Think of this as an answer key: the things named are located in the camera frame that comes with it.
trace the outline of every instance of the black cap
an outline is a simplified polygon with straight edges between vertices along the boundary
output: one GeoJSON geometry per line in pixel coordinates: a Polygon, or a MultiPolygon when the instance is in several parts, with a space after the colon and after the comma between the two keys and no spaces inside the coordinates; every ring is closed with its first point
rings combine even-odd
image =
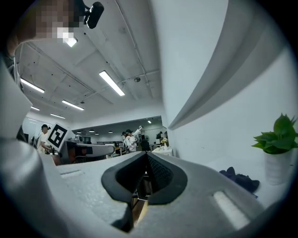
{"type": "Polygon", "coordinates": [[[44,128],[44,127],[46,127],[46,128],[48,129],[48,126],[47,126],[46,124],[43,124],[43,125],[41,126],[41,128],[44,128]]]}

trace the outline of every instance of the smoke detector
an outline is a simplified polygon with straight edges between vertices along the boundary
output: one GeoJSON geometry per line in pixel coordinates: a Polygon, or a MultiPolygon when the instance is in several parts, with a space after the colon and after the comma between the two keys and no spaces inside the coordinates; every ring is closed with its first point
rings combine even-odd
{"type": "Polygon", "coordinates": [[[141,79],[140,79],[139,77],[136,77],[136,78],[134,79],[134,81],[135,81],[136,83],[138,83],[138,82],[141,81],[141,79]]]}

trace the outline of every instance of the flower pot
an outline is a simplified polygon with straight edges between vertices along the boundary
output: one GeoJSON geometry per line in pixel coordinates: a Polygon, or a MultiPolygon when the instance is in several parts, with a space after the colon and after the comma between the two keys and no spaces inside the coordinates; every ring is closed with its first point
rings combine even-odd
{"type": "Polygon", "coordinates": [[[284,183],[288,178],[292,150],[282,154],[265,153],[265,175],[271,185],[284,183]]]}

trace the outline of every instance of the tube light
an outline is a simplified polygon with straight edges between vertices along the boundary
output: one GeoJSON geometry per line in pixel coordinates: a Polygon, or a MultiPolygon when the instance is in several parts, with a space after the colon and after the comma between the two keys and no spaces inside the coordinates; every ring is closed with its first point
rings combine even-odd
{"type": "Polygon", "coordinates": [[[34,107],[34,106],[32,106],[31,108],[32,108],[32,109],[35,109],[35,110],[37,110],[37,111],[39,111],[39,109],[38,109],[38,108],[36,108],[36,107],[34,107]]]}
{"type": "Polygon", "coordinates": [[[67,38],[64,41],[70,46],[73,47],[78,40],[76,38],[67,38]]]}
{"type": "Polygon", "coordinates": [[[120,96],[124,96],[124,92],[117,86],[117,84],[111,79],[107,72],[102,71],[99,75],[105,80],[120,96]]]}
{"type": "Polygon", "coordinates": [[[79,109],[79,110],[81,110],[81,111],[84,111],[84,108],[81,108],[81,107],[79,107],[79,106],[76,106],[76,105],[74,105],[74,104],[72,104],[72,103],[70,103],[70,102],[67,102],[67,101],[65,101],[65,100],[63,100],[62,102],[65,103],[65,104],[67,104],[67,105],[69,105],[69,106],[72,106],[72,107],[74,107],[74,108],[76,108],[76,109],[79,109]]]}
{"type": "Polygon", "coordinates": [[[57,115],[55,115],[55,114],[51,114],[51,116],[59,117],[59,118],[65,119],[65,117],[57,116],[57,115]]]}
{"type": "Polygon", "coordinates": [[[23,84],[26,84],[26,85],[28,85],[29,87],[32,87],[32,88],[34,88],[35,90],[37,90],[37,91],[39,91],[39,92],[41,92],[41,93],[44,93],[44,92],[45,92],[43,89],[41,89],[41,88],[39,88],[39,87],[37,87],[37,86],[35,86],[35,85],[29,83],[28,81],[26,81],[26,80],[24,80],[24,79],[20,79],[20,80],[21,80],[21,82],[22,82],[23,84]]]}

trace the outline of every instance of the white shirt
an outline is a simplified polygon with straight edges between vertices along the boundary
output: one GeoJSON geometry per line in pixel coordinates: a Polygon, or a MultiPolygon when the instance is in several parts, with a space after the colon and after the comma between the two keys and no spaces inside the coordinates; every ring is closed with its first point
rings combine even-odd
{"type": "Polygon", "coordinates": [[[41,146],[41,143],[42,142],[45,143],[46,141],[47,141],[47,134],[44,134],[43,132],[41,132],[41,136],[39,137],[37,142],[37,152],[43,153],[43,154],[45,153],[46,149],[41,146]]]}
{"type": "Polygon", "coordinates": [[[127,136],[126,137],[126,144],[127,147],[129,149],[129,151],[136,151],[136,138],[135,136],[137,136],[138,134],[140,134],[141,131],[139,129],[137,129],[134,133],[131,133],[131,136],[127,136]]]}

